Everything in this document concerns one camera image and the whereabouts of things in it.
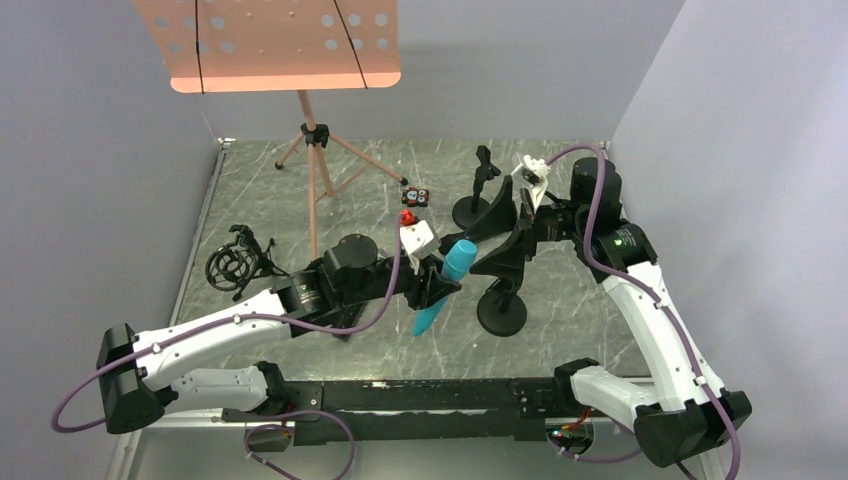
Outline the blue microphone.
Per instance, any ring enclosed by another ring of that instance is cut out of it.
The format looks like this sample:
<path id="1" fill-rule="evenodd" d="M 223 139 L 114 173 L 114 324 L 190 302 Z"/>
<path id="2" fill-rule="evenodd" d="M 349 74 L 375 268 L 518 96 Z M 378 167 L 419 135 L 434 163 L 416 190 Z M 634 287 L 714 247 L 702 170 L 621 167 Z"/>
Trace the blue microphone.
<path id="1" fill-rule="evenodd" d="M 469 240 L 458 240 L 451 247 L 444 257 L 437 277 L 440 284 L 435 290 L 436 293 L 444 293 L 444 296 L 417 313 L 412 327 L 413 336 L 423 335 L 433 325 L 444 307 L 447 296 L 457 291 L 460 281 L 469 273 L 477 254 L 477 245 Z"/>

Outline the black round-base mic stand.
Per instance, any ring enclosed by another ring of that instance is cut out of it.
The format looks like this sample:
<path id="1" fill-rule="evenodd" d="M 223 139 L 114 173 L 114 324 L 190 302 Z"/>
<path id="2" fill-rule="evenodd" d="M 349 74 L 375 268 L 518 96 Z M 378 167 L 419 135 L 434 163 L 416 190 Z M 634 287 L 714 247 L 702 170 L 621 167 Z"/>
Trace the black round-base mic stand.
<path id="1" fill-rule="evenodd" d="M 518 295 L 521 283 L 498 278 L 484 292 L 476 307 L 481 327 L 497 337 L 520 332 L 527 321 L 527 308 Z"/>

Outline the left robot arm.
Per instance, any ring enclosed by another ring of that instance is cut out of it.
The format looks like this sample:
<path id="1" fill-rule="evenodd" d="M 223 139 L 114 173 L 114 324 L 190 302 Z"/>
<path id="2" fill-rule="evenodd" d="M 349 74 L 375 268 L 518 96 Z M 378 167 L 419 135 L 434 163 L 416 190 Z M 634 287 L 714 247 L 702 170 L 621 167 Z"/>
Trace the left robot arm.
<path id="1" fill-rule="evenodd" d="M 304 270 L 274 288 L 183 324 L 137 332 L 108 329 L 96 366 L 104 424 L 110 434 L 147 427 L 186 410 L 226 408 L 259 416 L 286 413 L 291 401 L 280 368 L 260 361 L 247 368 L 209 369 L 207 363 L 242 348 L 297 338 L 312 331 L 344 336 L 369 301 L 403 295 L 424 310 L 460 291 L 427 247 L 396 245 L 383 257 L 375 241 L 343 237 Z"/>

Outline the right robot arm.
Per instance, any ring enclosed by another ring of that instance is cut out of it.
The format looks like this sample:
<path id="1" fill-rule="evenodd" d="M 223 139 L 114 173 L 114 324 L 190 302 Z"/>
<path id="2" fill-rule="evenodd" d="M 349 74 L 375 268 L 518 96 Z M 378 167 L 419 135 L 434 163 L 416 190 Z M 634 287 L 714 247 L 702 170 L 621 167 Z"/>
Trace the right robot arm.
<path id="1" fill-rule="evenodd" d="M 480 325 L 499 337 L 517 334 L 527 320 L 519 297 L 526 264 L 540 243 L 570 241 L 621 312 L 653 385 L 640 387 L 589 358 L 574 360 L 555 370 L 555 405 L 606 414 L 631 430 L 641 452 L 659 467 L 735 445 L 751 403 L 745 393 L 726 388 L 695 346 L 647 234 L 624 216 L 614 165 L 594 157 L 578 160 L 564 199 L 549 192 L 549 171 L 542 159 L 520 157 L 514 174 L 525 187 L 515 190 L 506 178 L 495 202 L 463 233 L 474 242 L 505 235 L 470 269 L 493 278 L 477 305 Z"/>

